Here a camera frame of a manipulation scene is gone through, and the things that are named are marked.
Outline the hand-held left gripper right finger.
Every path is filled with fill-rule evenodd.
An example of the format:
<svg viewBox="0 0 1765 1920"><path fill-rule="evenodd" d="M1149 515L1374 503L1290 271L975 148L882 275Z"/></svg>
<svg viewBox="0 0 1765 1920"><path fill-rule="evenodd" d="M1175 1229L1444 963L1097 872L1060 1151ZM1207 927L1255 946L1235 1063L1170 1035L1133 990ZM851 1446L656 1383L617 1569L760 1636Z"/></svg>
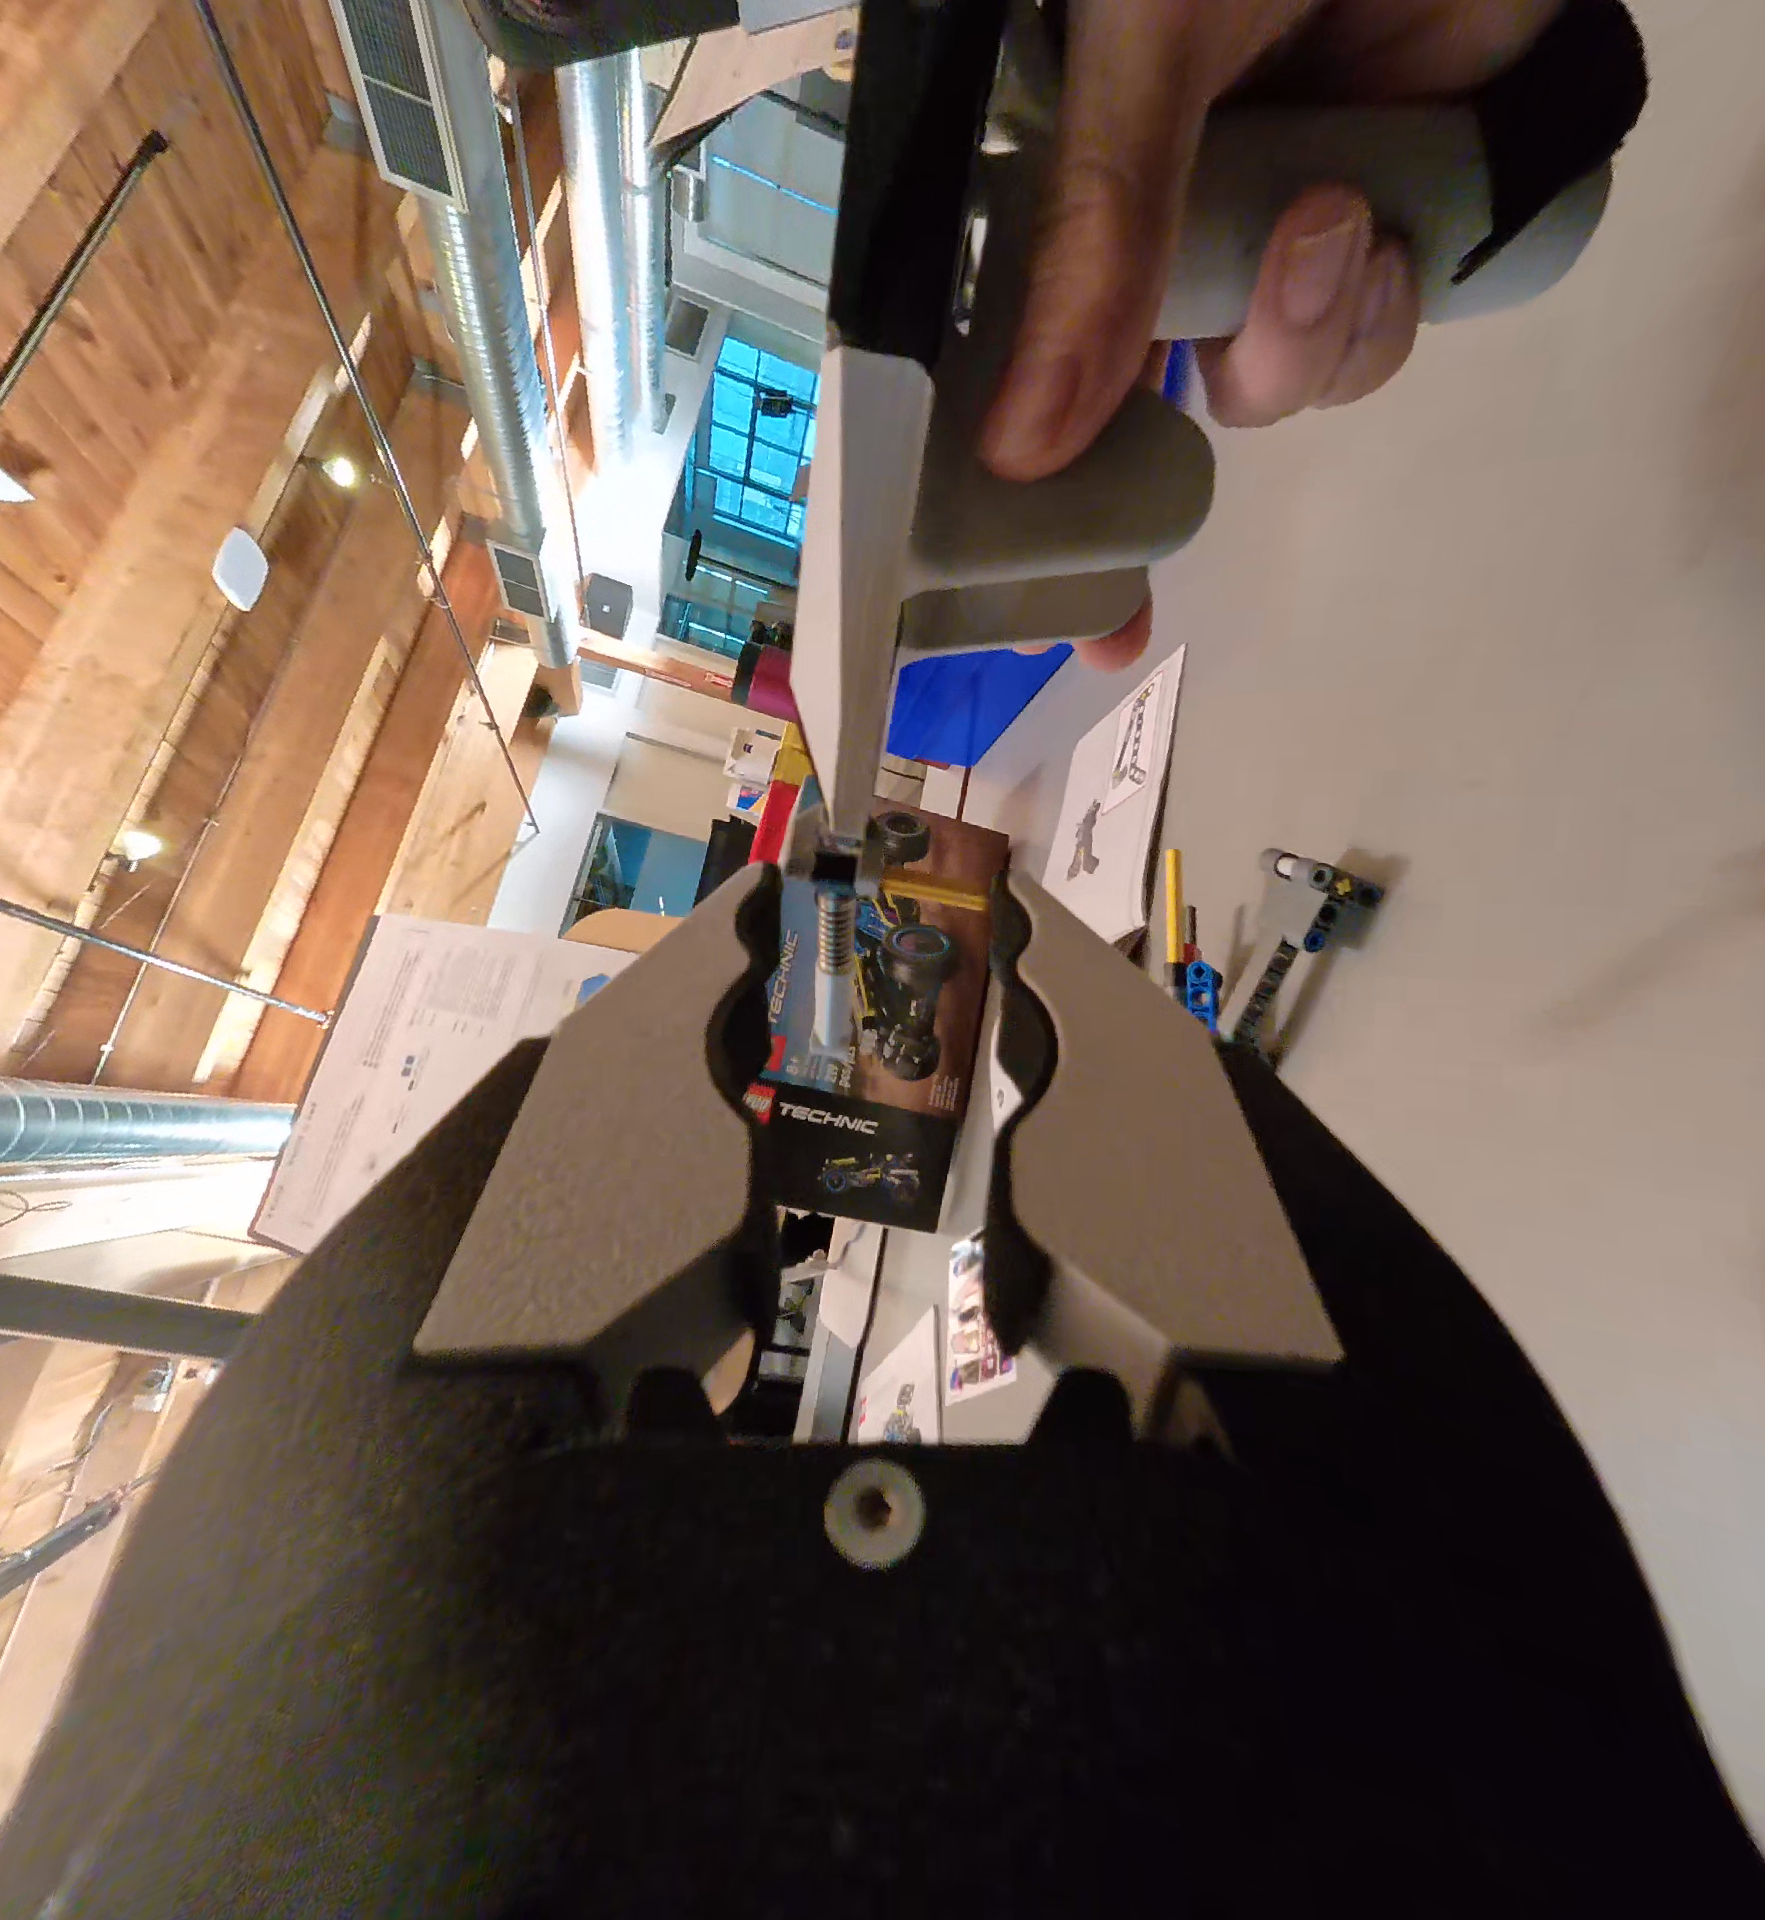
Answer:
<svg viewBox="0 0 1765 1920"><path fill-rule="evenodd" d="M995 1335L1196 1432L1211 1368L1343 1343L1205 1023L1040 880L995 877L985 1283Z"/></svg>

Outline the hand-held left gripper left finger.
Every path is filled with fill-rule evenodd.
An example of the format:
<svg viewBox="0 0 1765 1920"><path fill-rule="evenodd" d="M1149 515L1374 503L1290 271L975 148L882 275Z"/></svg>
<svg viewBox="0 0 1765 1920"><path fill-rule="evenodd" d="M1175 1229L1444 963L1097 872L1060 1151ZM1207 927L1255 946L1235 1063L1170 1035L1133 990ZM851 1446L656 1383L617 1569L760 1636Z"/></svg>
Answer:
<svg viewBox="0 0 1765 1920"><path fill-rule="evenodd" d="M765 983L780 872L755 861L568 1014L508 1129L414 1358L559 1363L620 1409L654 1368L706 1378L773 1320Z"/></svg>

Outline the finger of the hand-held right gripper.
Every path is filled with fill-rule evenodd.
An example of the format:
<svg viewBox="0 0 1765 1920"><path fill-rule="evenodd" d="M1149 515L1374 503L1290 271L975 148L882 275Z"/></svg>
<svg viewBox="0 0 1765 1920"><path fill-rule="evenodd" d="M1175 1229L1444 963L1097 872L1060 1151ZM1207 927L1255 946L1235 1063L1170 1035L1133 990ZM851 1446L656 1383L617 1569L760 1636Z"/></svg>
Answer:
<svg viewBox="0 0 1765 1920"><path fill-rule="evenodd" d="M867 828L931 407L915 358L851 345L821 356L790 691L823 828Z"/></svg>

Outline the grey toy shock absorber assembly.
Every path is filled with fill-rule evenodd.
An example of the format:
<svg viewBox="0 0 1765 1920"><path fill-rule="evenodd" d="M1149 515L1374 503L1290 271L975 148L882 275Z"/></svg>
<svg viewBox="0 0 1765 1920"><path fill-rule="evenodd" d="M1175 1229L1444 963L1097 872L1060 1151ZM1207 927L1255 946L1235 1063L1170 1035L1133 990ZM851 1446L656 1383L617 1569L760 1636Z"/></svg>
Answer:
<svg viewBox="0 0 1765 1920"><path fill-rule="evenodd" d="M816 904L816 1049L843 1050L856 1023L864 842L836 833L819 802L799 828L795 863Z"/></svg>

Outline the toy set box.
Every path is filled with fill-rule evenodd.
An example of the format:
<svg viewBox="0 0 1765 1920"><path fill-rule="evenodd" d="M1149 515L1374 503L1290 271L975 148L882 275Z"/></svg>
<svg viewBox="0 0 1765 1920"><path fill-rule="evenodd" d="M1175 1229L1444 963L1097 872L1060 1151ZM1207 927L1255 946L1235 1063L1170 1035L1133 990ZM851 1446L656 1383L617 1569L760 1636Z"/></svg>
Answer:
<svg viewBox="0 0 1765 1920"><path fill-rule="evenodd" d="M931 1232L975 1084L1009 840L873 802L868 848L882 867L856 927L851 1044L816 1049L816 904L789 876L765 975L768 1055L746 1106L780 1207Z"/></svg>

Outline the person's right hand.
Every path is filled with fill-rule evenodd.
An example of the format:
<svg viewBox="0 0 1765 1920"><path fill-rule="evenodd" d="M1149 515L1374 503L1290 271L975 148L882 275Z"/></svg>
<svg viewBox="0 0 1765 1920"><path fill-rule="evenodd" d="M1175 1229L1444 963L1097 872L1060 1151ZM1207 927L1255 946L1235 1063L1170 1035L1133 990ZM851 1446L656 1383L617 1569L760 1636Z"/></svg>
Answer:
<svg viewBox="0 0 1765 1920"><path fill-rule="evenodd" d="M985 464L1040 482L1092 447L1139 384L1205 112L1300 40L1325 82L1384 98L1455 92L1481 64L1470 4L1073 4L1053 197ZM1362 400L1412 358L1422 299L1401 245L1343 182L1300 192L1262 245L1247 317L1205 370L1232 429Z"/></svg>

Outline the blue bin with square tag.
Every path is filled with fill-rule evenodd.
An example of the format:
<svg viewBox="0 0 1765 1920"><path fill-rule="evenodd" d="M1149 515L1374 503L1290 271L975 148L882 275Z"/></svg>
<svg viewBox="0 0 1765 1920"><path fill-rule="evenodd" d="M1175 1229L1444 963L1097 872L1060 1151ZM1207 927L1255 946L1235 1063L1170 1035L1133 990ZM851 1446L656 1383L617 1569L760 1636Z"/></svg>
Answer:
<svg viewBox="0 0 1765 1920"><path fill-rule="evenodd" d="M887 752L936 764L980 763L1075 651L1073 643L1054 643L907 659L895 680Z"/></svg>

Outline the sticker sheet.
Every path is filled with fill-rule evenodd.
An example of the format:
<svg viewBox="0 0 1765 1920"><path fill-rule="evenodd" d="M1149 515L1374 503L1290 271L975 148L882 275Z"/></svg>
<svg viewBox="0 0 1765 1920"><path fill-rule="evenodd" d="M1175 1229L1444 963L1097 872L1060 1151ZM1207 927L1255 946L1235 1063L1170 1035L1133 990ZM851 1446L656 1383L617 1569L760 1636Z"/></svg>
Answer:
<svg viewBox="0 0 1765 1920"><path fill-rule="evenodd" d="M945 1299L945 1403L957 1404L1016 1379L988 1304L988 1246L981 1234L952 1244Z"/></svg>

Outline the car picture leaflet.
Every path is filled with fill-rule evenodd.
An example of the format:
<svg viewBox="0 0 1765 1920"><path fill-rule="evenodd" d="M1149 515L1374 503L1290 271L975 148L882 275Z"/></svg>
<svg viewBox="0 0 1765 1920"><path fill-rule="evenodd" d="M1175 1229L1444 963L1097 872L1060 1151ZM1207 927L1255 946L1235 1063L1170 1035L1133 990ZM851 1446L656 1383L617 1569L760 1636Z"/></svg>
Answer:
<svg viewBox="0 0 1765 1920"><path fill-rule="evenodd" d="M942 1323L925 1308L856 1389L853 1443L912 1448L942 1439Z"/></svg>

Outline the open instruction booklet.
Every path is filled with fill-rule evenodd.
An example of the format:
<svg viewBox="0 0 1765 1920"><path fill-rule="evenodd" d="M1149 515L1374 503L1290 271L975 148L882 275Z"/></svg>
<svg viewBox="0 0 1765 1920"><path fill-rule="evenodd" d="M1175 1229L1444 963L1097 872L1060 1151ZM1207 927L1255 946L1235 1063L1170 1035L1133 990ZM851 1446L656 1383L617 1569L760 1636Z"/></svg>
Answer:
<svg viewBox="0 0 1765 1920"><path fill-rule="evenodd" d="M1041 885L1109 946L1149 921L1149 857L1181 715L1185 646L1146 673L1077 742Z"/></svg>

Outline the silver ventilation duct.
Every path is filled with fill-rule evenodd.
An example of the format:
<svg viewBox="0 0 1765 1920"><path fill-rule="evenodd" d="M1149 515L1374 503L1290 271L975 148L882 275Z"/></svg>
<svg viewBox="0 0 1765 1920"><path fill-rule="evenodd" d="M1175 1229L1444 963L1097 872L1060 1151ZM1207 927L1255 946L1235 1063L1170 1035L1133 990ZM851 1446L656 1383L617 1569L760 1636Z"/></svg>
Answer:
<svg viewBox="0 0 1765 1920"><path fill-rule="evenodd" d="M274 1156L293 1106L0 1073L0 1167Z"/></svg>
<svg viewBox="0 0 1765 1920"><path fill-rule="evenodd" d="M518 82L497 94L490 54L462 4L414 6L435 70L436 127L458 200L426 203L431 271L465 397L494 487L494 537L537 572L539 659L568 674L585 637L585 552L571 473L551 275L537 227Z"/></svg>

